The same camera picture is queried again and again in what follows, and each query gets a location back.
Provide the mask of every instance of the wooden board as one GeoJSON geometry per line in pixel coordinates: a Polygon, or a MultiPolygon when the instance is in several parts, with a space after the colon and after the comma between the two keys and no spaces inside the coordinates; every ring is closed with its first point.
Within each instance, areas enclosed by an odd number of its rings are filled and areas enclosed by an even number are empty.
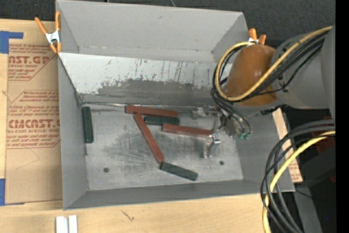
{"type": "Polygon", "coordinates": [[[259,195],[62,211],[61,201],[0,207],[6,233],[54,232],[55,217],[77,215],[79,233],[263,232],[259,195]]]}

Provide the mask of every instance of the cardboard box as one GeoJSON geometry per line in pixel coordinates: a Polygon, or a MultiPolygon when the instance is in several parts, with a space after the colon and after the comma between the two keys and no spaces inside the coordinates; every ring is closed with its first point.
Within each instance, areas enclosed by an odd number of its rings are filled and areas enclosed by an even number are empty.
{"type": "MultiPolygon", "coordinates": [[[[53,31],[54,23],[43,24],[53,31]]],[[[8,86],[0,100],[1,114],[8,113],[5,203],[61,199],[57,56],[34,20],[0,20],[0,31],[23,33],[23,39],[10,39],[8,55],[2,54],[3,68],[4,57],[8,60],[8,86]]]]}

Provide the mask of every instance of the wire bundle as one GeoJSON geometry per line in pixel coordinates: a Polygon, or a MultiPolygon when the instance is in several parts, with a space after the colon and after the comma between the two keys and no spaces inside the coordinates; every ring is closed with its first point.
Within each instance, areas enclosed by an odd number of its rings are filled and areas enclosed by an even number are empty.
{"type": "MultiPolygon", "coordinates": [[[[261,184],[261,198],[263,200],[264,208],[263,208],[263,227],[265,232],[270,232],[269,222],[268,222],[268,213],[270,218],[272,218],[276,225],[280,228],[282,232],[292,232],[292,233],[302,233],[303,230],[299,228],[299,226],[294,221],[291,216],[284,198],[282,197],[282,193],[279,186],[279,178],[282,173],[286,170],[288,165],[294,158],[306,150],[311,145],[323,140],[327,135],[335,134],[335,125],[333,120],[323,120],[323,121],[315,121],[306,123],[302,126],[295,128],[293,131],[289,132],[283,139],[281,139],[272,149],[266,164],[266,174],[261,184]],[[319,132],[326,131],[322,133],[319,137],[310,138],[308,141],[301,145],[299,149],[292,153],[290,157],[288,157],[283,165],[279,167],[281,161],[283,161],[286,153],[292,149],[292,145],[281,152],[283,144],[292,139],[295,136],[304,135],[310,132],[319,132]],[[272,191],[276,187],[276,193],[278,195],[280,204],[278,205],[272,196],[272,191]]],[[[296,141],[294,144],[300,144],[305,139],[301,139],[296,141]]]]}
{"type": "Polygon", "coordinates": [[[268,69],[268,71],[250,89],[248,89],[245,93],[237,97],[229,97],[223,92],[222,85],[226,83],[227,78],[224,78],[222,80],[222,74],[226,65],[228,64],[229,59],[237,51],[241,50],[245,46],[252,45],[254,43],[242,42],[232,46],[224,53],[216,67],[214,73],[213,88],[217,91],[218,95],[223,100],[233,103],[241,102],[254,96],[270,94],[272,92],[277,92],[284,89],[287,85],[290,84],[290,82],[293,80],[300,68],[320,51],[324,42],[325,35],[328,33],[330,29],[331,27],[319,29],[318,31],[314,31],[303,37],[298,42],[294,43],[287,50],[285,50],[284,54],[268,69]],[[285,71],[290,69],[297,61],[299,61],[301,58],[304,58],[305,56],[307,56],[306,59],[297,67],[291,78],[284,85],[273,91],[263,92],[278,77],[280,77],[283,73],[285,73],[285,71]]]}

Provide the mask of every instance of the gray cylinder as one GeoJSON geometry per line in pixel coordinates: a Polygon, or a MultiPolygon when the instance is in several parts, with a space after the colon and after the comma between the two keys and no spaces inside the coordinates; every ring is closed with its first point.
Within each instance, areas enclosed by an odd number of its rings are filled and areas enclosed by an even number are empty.
{"type": "MultiPolygon", "coordinates": [[[[304,36],[306,36],[306,34],[296,36],[281,44],[272,58],[271,65],[275,63],[275,61],[283,55],[288,48],[304,36]]],[[[300,68],[298,73],[285,89],[276,93],[283,104],[287,104],[296,109],[328,108],[322,80],[321,52],[322,50],[300,68]]],[[[309,54],[310,52],[286,70],[279,79],[275,80],[273,82],[273,88],[278,89],[286,84],[298,66],[306,60],[309,54]]]]}
{"type": "Polygon", "coordinates": [[[336,94],[335,94],[335,56],[336,56],[336,29],[335,26],[326,35],[321,50],[321,73],[325,89],[325,96],[332,119],[336,119],[336,94]]]}

